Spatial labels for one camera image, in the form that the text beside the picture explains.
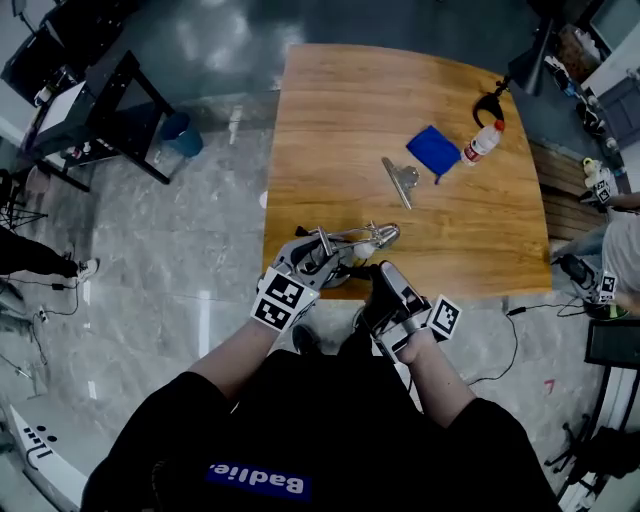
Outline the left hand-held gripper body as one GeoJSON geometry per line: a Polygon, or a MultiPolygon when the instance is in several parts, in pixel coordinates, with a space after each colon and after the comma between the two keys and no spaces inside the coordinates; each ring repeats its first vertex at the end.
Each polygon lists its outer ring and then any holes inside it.
{"type": "Polygon", "coordinates": [[[317,301],[328,277],[328,268],[306,274],[294,266],[268,267],[259,280],[251,318],[285,332],[317,301]]]}

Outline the white machine housing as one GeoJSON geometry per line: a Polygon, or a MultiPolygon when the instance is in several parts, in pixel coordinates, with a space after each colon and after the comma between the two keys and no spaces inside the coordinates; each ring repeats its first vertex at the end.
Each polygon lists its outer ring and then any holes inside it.
{"type": "Polygon", "coordinates": [[[90,464],[82,455],[84,432],[45,396],[6,409],[23,472],[61,512],[79,512],[90,464]]]}

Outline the clear plastic water bottle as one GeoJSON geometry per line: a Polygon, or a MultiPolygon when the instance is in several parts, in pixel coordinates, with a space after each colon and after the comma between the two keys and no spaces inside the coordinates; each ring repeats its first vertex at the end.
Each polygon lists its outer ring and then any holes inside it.
{"type": "Polygon", "coordinates": [[[499,144],[504,129],[502,120],[495,120],[492,125],[483,127],[461,151],[461,161],[467,166],[475,166],[499,144]]]}

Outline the person's left forearm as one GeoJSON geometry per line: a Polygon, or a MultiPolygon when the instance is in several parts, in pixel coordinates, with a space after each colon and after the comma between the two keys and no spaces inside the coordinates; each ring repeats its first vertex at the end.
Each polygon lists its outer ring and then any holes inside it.
{"type": "Polygon", "coordinates": [[[235,400],[268,356],[279,333],[250,318],[232,336],[197,360],[189,372],[204,377],[228,400],[235,400]]]}

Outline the black equipment stand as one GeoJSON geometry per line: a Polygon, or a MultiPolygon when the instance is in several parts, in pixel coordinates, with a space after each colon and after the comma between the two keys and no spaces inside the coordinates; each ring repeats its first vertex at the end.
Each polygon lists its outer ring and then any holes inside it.
{"type": "Polygon", "coordinates": [[[595,406],[562,425],[562,451],[544,467],[565,481],[557,495],[564,512],[587,512],[608,481],[640,468],[640,426],[628,425],[640,398],[640,320],[593,320],[584,361],[604,368],[595,406]]]}

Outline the person's black shirt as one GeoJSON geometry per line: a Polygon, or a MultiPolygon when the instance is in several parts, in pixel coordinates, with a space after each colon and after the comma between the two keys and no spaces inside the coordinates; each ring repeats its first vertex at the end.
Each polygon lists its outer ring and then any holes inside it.
{"type": "Polygon", "coordinates": [[[561,510],[508,411],[476,395],[443,428],[351,336],[335,355],[273,345],[235,400],[179,374],[127,421],[81,512],[561,510]]]}

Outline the black side table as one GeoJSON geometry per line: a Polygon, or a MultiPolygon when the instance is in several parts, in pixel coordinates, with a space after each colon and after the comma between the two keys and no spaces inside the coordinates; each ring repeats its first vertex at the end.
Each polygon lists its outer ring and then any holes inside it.
{"type": "Polygon", "coordinates": [[[167,185],[170,178],[146,161],[147,153],[164,117],[175,112],[141,70],[135,55],[127,50],[87,71],[85,89],[68,117],[38,135],[49,108],[38,108],[25,134],[21,153],[43,173],[55,176],[88,193],[88,185],[72,178],[73,168],[123,156],[156,181],[167,185]]]}

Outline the blue cloth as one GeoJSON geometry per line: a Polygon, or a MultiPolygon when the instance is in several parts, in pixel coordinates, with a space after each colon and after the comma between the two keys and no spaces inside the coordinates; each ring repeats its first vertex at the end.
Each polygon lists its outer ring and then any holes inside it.
{"type": "Polygon", "coordinates": [[[435,185],[461,160],[459,149],[432,125],[415,135],[406,148],[434,175],[435,185]]]}

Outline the silver desk lamp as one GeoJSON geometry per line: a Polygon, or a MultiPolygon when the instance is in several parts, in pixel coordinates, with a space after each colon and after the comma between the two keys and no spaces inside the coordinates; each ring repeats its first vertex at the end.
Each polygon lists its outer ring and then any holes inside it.
{"type": "Polygon", "coordinates": [[[400,228],[394,223],[377,225],[370,221],[364,227],[353,228],[342,232],[329,233],[321,227],[307,230],[298,226],[296,237],[318,237],[322,245],[322,253],[332,256],[337,251],[352,251],[353,268],[364,266],[378,250],[388,249],[400,237],[400,228]]]}

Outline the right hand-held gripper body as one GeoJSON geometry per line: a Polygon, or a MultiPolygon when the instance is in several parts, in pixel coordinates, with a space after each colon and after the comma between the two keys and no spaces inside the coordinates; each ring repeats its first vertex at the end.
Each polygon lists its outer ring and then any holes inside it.
{"type": "Polygon", "coordinates": [[[444,295],[432,305],[423,298],[422,308],[405,308],[397,300],[397,310],[385,326],[371,326],[371,338],[383,356],[398,363],[397,353],[416,331],[428,329],[437,341],[450,339],[461,320],[462,309],[444,295]]]}

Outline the large metal binder clip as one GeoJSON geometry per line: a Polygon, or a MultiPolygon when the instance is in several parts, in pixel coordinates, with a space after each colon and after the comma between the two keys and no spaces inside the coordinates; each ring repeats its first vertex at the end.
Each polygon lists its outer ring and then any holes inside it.
{"type": "Polygon", "coordinates": [[[419,171],[413,166],[398,167],[387,157],[382,157],[381,161],[404,207],[411,210],[411,190],[415,188],[419,182],[419,171]]]}

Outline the black cone clamp lamp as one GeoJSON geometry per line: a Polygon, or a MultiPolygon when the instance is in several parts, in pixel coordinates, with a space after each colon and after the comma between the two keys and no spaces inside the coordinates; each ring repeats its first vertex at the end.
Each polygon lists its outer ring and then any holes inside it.
{"type": "Polygon", "coordinates": [[[543,62],[547,54],[553,27],[553,17],[543,17],[535,31],[535,38],[531,48],[510,61],[508,72],[501,80],[496,82],[495,90],[483,95],[474,104],[472,115],[480,128],[484,127],[479,117],[481,111],[488,112],[495,120],[504,120],[500,96],[509,89],[511,83],[516,84],[530,96],[538,96],[541,93],[543,62]]]}

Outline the blue trash bin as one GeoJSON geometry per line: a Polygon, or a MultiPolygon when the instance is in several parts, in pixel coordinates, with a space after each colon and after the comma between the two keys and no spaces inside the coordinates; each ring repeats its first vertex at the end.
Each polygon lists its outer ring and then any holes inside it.
{"type": "Polygon", "coordinates": [[[193,158],[203,149],[203,140],[187,113],[174,112],[162,123],[160,137],[180,155],[193,158]]]}

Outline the low wooden bench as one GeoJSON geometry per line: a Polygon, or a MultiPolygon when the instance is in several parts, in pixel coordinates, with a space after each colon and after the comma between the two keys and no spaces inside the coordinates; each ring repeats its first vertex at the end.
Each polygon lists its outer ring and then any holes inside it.
{"type": "Polygon", "coordinates": [[[550,240],[571,241],[604,225],[606,215],[581,203],[587,191],[580,162],[529,139],[550,240]]]}

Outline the white paper sheet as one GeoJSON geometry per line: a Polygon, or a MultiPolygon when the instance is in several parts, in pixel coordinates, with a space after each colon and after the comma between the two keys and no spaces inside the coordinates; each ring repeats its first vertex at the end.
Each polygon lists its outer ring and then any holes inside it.
{"type": "Polygon", "coordinates": [[[37,132],[38,135],[62,123],[68,117],[72,107],[78,102],[78,97],[83,94],[85,85],[86,82],[83,81],[51,101],[37,132]]]}

